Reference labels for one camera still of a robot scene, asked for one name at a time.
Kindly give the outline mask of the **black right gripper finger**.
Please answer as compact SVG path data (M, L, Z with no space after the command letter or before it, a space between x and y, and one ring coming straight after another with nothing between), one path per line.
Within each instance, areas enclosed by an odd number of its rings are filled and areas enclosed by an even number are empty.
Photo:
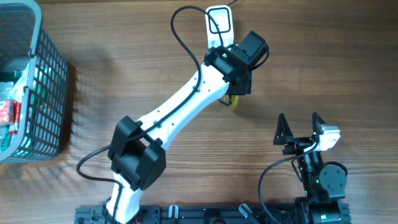
M273 145L286 145L294 142L294 136L283 113L278 116Z
M322 126L325 124L317 112L312 113L312 127L315 134L323 134Z

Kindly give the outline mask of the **yellow oil bottle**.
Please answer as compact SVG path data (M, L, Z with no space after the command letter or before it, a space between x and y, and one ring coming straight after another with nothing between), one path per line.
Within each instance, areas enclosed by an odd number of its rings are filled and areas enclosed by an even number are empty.
M239 103L239 96L238 95L225 95L220 99L220 103L229 107L229 108L236 108Z

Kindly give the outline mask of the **red snack packet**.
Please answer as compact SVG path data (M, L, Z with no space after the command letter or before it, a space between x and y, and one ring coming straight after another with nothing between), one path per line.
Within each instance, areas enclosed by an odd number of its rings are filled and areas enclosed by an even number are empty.
M9 126L11 135L19 131L21 103L15 100L1 101L1 127Z

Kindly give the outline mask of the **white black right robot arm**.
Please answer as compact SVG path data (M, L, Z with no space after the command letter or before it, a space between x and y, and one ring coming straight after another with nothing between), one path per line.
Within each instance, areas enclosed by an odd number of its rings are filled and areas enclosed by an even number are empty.
M326 124L318 113L312 114L313 134L295 138L284 114L280 114L273 144L283 145L283 155L292 155L296 175L303 184L304 197L295 199L299 223L343 223L338 201L345 198L348 170L339 162L324 162L322 152L335 146L341 137L337 126Z

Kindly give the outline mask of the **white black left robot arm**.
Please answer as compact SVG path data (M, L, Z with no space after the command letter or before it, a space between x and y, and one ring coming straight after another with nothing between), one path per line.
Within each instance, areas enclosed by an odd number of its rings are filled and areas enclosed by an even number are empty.
M177 134L224 95L249 94L252 71L268 54L266 41L253 31L238 45L212 47L191 79L165 103L137 121L128 116L119 121L108 151L116 181L104 208L109 221L132 220L143 191L165 170L165 152Z

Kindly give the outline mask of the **white cube barcode scanner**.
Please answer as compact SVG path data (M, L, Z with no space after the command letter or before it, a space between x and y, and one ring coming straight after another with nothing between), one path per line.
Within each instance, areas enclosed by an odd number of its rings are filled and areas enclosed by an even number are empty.
M206 9L206 33L208 48L228 47L234 42L234 27L231 8L227 5L210 6Z

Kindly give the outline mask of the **grey mesh shopping basket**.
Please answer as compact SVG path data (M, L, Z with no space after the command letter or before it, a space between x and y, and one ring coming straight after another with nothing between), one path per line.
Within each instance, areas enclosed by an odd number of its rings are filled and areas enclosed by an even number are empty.
M35 1L1 1L1 73L22 72L16 85L21 100L18 131L1 163L33 163L62 150L69 71L43 25Z

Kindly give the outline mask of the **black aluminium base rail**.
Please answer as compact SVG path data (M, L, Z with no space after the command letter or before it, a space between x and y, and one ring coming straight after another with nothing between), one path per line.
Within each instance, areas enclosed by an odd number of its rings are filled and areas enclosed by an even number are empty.
M242 205L233 206L195 206L179 207L171 205L141 206L136 216L129 223L168 224L168 223L274 223L262 207ZM293 203L271 204L267 206L270 213L280 223L342 223L352 222L347 203L329 205L303 205ZM111 223L112 218L105 214L102 206L81 207L75 210L76 224Z

